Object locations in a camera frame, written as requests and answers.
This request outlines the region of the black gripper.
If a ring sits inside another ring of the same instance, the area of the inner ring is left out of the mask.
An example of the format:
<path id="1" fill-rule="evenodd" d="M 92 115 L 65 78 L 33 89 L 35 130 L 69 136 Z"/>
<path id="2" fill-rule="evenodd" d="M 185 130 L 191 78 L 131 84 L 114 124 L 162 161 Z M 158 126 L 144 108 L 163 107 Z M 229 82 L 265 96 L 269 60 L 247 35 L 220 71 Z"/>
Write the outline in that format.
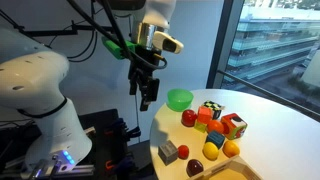
<path id="1" fill-rule="evenodd" d="M 130 55 L 129 94 L 136 95 L 139 85 L 142 98 L 140 110 L 147 111 L 149 105 L 157 100 L 160 80 L 153 77 L 153 72 L 162 69 L 159 64 L 162 56 L 156 51 L 148 51 L 141 47 L 130 50 Z"/>

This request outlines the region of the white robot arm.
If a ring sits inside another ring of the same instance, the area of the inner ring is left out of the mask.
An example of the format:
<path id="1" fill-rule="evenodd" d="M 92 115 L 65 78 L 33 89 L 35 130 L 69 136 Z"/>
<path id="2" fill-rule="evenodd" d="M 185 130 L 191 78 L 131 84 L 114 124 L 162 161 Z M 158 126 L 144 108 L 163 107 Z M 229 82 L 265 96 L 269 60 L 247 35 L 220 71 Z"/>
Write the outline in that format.
<path id="1" fill-rule="evenodd" d="M 116 33 L 104 36 L 124 51 L 131 61 L 130 93 L 141 92 L 140 109 L 145 111 L 157 99 L 159 81 L 152 72 L 160 66 L 161 52 L 178 53 L 183 46 L 167 34 L 176 0 L 138 0 L 142 5 L 129 12 L 136 17 L 132 42 L 141 50 L 128 48 L 115 23 L 113 12 L 125 6 L 111 6 L 100 0 Z M 83 160 L 92 142 L 83 130 L 73 102 L 59 90 L 69 70 L 67 57 L 52 50 L 16 55 L 0 65 L 0 103 L 35 120 L 41 135 L 29 147 L 24 160 L 25 179 L 46 178 L 54 173 L 67 173 Z"/>

